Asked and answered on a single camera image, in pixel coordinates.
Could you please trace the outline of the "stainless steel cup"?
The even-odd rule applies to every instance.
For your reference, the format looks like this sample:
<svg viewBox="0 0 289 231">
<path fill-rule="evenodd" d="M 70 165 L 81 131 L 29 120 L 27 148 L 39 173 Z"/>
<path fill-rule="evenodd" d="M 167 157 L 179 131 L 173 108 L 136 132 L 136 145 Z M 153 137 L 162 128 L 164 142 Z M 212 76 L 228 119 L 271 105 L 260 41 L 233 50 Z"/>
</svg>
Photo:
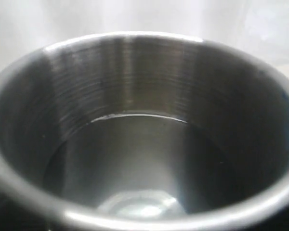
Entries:
<svg viewBox="0 0 289 231">
<path fill-rule="evenodd" d="M 114 32 L 0 72 L 0 190 L 85 231 L 228 231 L 289 205 L 289 80 L 200 38 Z"/>
</svg>

